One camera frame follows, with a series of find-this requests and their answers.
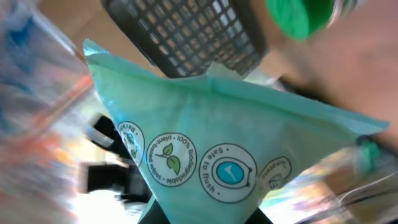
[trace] plastic packaging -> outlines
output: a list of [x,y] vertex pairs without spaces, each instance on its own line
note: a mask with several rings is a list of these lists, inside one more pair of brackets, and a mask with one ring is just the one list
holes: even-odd
[[30,1],[0,6],[0,223],[73,223],[87,67]]
[[270,191],[387,123],[218,77],[163,79],[85,42],[95,88],[170,223],[244,223]]

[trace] teal plastic bag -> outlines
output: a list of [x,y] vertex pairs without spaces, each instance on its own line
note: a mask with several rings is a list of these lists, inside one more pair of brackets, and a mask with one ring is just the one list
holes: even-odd
[[251,83],[170,80],[85,41],[95,88],[171,223],[244,223],[265,194],[387,123]]

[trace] leaf icon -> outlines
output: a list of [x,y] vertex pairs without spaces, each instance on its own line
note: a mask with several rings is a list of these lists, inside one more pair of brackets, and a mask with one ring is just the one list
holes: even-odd
[[131,156],[135,159],[136,158],[136,151],[134,151],[134,150],[130,150],[130,154],[131,154]]
[[180,172],[180,159],[177,156],[170,156],[167,158],[167,166],[173,169],[175,174],[178,175]]
[[131,133],[126,135],[127,141],[129,141],[130,144],[134,144],[134,137],[132,136]]
[[169,156],[173,152],[173,144],[170,143],[166,147],[163,148],[163,155]]

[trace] wooden table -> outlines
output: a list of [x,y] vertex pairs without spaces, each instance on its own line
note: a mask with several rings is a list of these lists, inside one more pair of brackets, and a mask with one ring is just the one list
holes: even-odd
[[333,105],[390,121],[375,138],[398,153],[398,1],[368,0],[301,43],[283,36],[264,0],[252,5],[272,49],[261,68]]

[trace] teal object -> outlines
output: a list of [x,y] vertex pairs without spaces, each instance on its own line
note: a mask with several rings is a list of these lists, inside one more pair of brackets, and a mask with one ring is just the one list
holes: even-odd
[[126,147],[170,223],[244,223],[268,191],[387,127],[251,83],[160,78],[89,40],[84,49],[96,91],[120,135],[134,136]]

